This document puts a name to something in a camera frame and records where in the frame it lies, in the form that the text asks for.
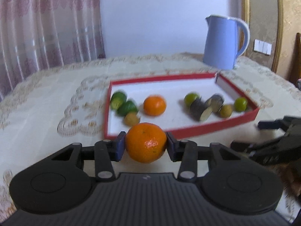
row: curtain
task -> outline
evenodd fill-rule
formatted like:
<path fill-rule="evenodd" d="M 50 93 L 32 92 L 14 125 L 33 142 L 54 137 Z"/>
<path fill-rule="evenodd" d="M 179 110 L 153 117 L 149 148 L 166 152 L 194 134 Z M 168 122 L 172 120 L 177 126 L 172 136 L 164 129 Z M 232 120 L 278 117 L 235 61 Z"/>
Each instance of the curtain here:
<path fill-rule="evenodd" d="M 36 71 L 102 57 L 100 0 L 0 0 L 0 101 Z"/>

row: green lime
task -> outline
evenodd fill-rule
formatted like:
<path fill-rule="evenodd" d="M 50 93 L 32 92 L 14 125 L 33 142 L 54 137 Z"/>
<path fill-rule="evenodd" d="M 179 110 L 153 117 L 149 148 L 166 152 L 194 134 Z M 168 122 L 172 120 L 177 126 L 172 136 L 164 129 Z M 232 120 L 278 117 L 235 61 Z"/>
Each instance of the green lime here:
<path fill-rule="evenodd" d="M 223 105 L 221 107 L 221 109 L 219 110 L 219 115 L 222 118 L 228 118 L 228 117 L 230 117 L 232 115 L 232 112 L 233 112 L 232 105 Z"/>
<path fill-rule="evenodd" d="M 239 97 L 234 102 L 234 109 L 236 112 L 246 111 L 247 106 L 248 106 L 248 100 L 244 97 Z"/>
<path fill-rule="evenodd" d="M 126 94 L 122 91 L 113 93 L 110 101 L 111 109 L 117 110 L 126 101 Z"/>
<path fill-rule="evenodd" d="M 125 116 L 125 118 L 123 119 L 123 122 L 127 126 L 132 127 L 134 125 L 137 125 L 140 122 L 140 118 L 137 116 L 137 113 L 130 112 Z"/>
<path fill-rule="evenodd" d="M 117 109 L 117 114 L 120 116 L 126 116 L 130 112 L 138 113 L 138 108 L 132 100 L 126 101 Z"/>
<path fill-rule="evenodd" d="M 196 92 L 191 92 L 185 96 L 184 102 L 189 108 L 192 102 L 195 101 L 197 98 L 200 98 L 200 96 Z"/>

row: pitcher spout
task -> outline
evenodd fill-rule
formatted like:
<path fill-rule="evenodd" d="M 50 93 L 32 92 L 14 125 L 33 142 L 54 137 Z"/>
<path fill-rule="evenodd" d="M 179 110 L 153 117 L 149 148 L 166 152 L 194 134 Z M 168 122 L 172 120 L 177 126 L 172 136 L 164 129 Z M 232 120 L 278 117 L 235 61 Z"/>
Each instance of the pitcher spout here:
<path fill-rule="evenodd" d="M 209 22 L 210 22 L 210 18 L 211 18 L 211 16 L 209 16 L 209 17 L 206 18 L 206 21 L 207 21 L 208 25 L 209 25 Z"/>

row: circular pad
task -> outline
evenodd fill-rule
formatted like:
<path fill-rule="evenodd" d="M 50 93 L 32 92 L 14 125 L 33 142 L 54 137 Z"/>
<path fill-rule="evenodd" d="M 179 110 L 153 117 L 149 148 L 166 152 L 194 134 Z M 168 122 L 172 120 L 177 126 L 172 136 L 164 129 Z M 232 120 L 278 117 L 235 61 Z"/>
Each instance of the circular pad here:
<path fill-rule="evenodd" d="M 202 179 L 211 202 L 235 214 L 257 214 L 275 209 L 283 187 L 276 174 L 251 161 L 223 162 Z"/>
<path fill-rule="evenodd" d="M 22 210 L 37 214 L 62 212 L 82 203 L 91 189 L 89 176 L 68 161 L 37 163 L 18 173 L 9 192 Z"/>

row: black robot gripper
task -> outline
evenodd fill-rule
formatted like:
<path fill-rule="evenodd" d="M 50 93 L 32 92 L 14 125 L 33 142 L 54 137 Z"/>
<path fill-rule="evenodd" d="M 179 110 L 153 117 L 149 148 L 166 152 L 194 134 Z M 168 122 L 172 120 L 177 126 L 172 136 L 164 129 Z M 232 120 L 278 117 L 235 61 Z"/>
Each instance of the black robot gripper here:
<path fill-rule="evenodd" d="M 267 166 L 299 160 L 301 166 L 301 118 L 284 116 L 274 121 L 260 121 L 260 130 L 282 129 L 282 137 L 263 143 L 232 142 L 231 149 L 244 152 L 249 159 Z"/>
<path fill-rule="evenodd" d="M 290 225 L 275 212 L 283 191 L 276 174 L 219 143 L 197 146 L 166 135 L 171 161 L 181 162 L 176 178 L 116 177 L 112 161 L 122 158 L 125 132 L 90 147 L 73 143 L 12 179 L 17 211 L 2 226 Z M 83 171 L 85 160 L 95 161 L 95 177 Z M 203 177 L 198 160 L 208 161 Z"/>

